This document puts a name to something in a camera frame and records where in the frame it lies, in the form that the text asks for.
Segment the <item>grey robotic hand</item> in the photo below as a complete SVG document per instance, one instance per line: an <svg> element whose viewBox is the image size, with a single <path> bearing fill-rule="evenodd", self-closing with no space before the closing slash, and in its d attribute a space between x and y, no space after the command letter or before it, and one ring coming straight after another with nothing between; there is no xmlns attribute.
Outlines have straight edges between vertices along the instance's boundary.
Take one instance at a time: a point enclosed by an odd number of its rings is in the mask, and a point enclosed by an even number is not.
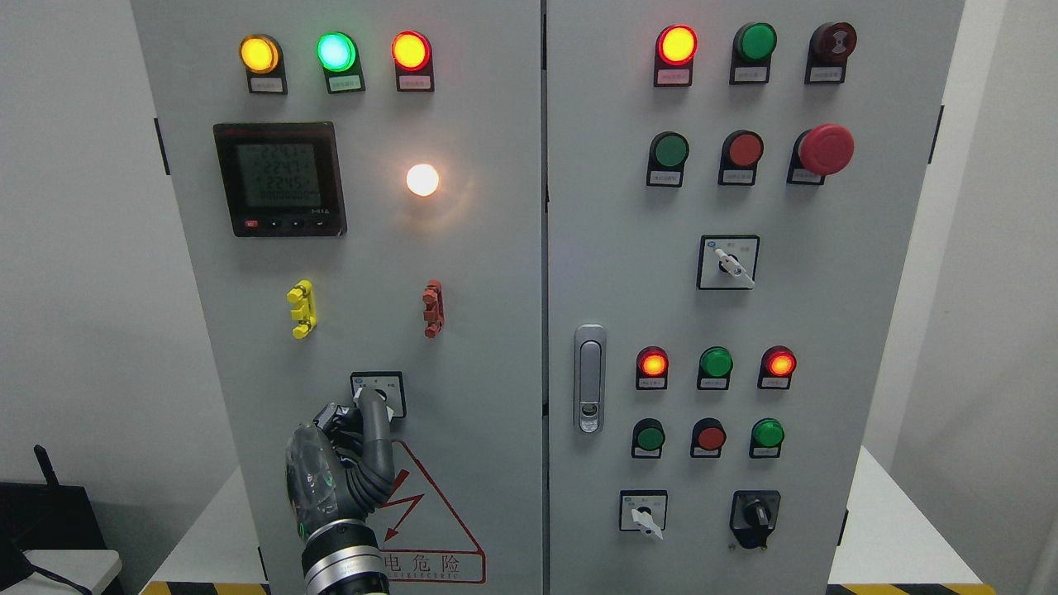
<svg viewBox="0 0 1058 595"><path fill-rule="evenodd" d="M389 411L373 387L354 404L328 403L286 449L288 500L303 541L339 520L363 522L393 493Z"/></svg>

